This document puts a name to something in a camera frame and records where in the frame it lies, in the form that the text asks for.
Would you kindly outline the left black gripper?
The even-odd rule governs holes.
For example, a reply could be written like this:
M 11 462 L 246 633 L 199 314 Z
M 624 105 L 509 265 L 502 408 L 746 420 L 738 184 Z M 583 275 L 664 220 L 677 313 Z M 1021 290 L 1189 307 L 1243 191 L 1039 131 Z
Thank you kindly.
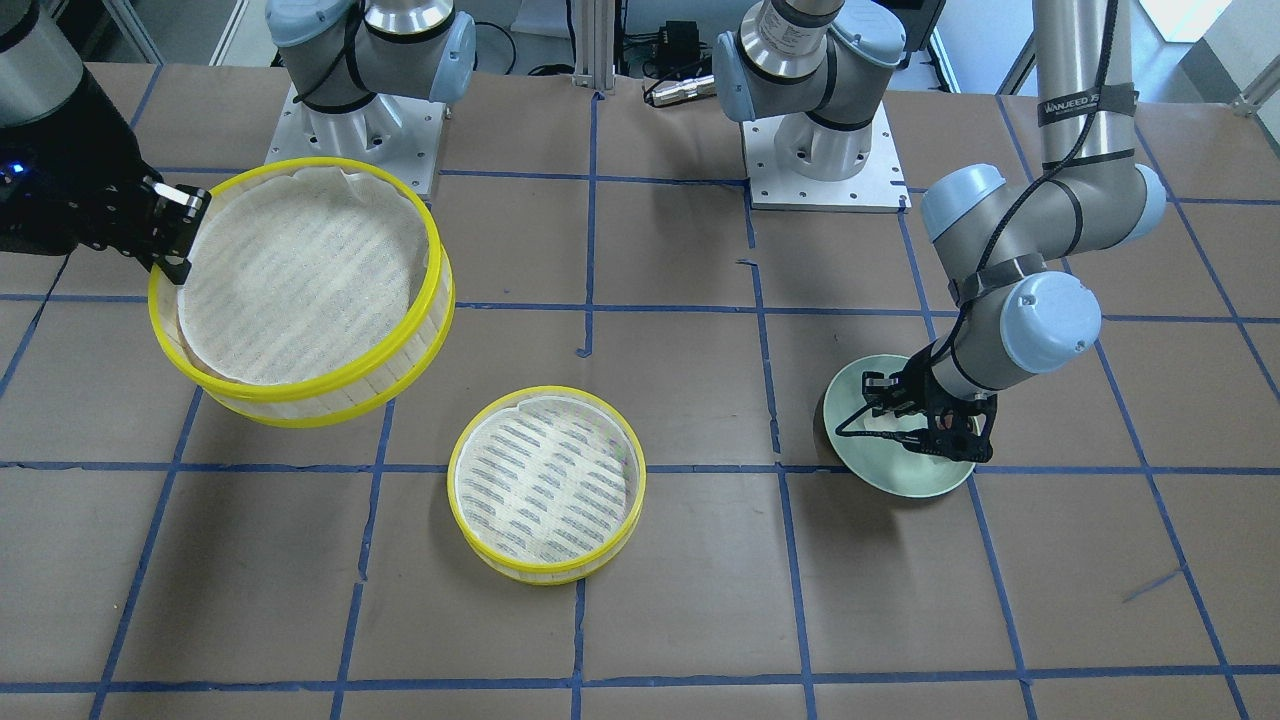
M 998 407 L 996 395 L 957 398 L 933 377 L 928 352 L 910 357 L 904 369 L 890 375 L 861 374 L 861 395 L 874 416 L 920 415 L 925 424 L 910 430 L 873 430 L 864 437 L 891 439 L 915 452 L 959 462 L 988 462 L 993 457 L 991 434 Z

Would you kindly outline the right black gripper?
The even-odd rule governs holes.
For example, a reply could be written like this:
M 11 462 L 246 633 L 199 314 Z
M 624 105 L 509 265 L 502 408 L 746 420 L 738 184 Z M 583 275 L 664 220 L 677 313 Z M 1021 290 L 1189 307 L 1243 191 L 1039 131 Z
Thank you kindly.
M 67 256 L 115 249 L 173 284 L 211 193 L 170 184 L 90 70 L 59 108 L 3 128 L 3 251 Z

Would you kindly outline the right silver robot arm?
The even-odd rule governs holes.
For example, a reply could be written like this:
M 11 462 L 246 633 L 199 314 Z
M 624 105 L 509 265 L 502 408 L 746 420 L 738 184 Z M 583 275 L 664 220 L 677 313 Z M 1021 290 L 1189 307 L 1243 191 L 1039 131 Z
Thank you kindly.
M 173 284 L 211 202 L 169 184 L 37 1 L 5 1 L 1 36 L 1 246 L 65 256 L 114 249 Z

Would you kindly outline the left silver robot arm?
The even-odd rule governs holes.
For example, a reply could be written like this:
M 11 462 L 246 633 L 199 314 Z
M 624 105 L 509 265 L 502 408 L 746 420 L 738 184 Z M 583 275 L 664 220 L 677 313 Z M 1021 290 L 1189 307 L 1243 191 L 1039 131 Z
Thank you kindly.
M 1121 1 L 1037 1 L 1041 174 L 1016 186 L 991 164 L 936 181 L 920 211 L 959 315 L 895 372 L 858 374 L 833 439 L 988 462 L 998 395 L 1089 350 L 1096 296 L 1048 261 L 1149 233 L 1166 193 L 1135 160 L 1138 92 Z M 874 155 L 874 117 L 905 54 L 900 19 L 873 1 L 759 1 L 712 47 L 723 113 L 800 190 L 847 190 Z

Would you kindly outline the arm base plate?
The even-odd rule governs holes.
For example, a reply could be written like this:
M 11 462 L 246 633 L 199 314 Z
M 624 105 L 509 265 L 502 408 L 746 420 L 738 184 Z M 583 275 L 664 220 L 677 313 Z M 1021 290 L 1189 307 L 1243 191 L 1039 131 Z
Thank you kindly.
M 842 132 L 803 113 L 744 122 L 750 204 L 767 211 L 896 213 L 913 206 L 882 102 Z
M 289 87 L 264 163 L 298 158 L 347 158 L 394 176 L 431 199 L 451 108 L 415 97 L 379 94 L 342 114 L 321 113 L 293 100 Z

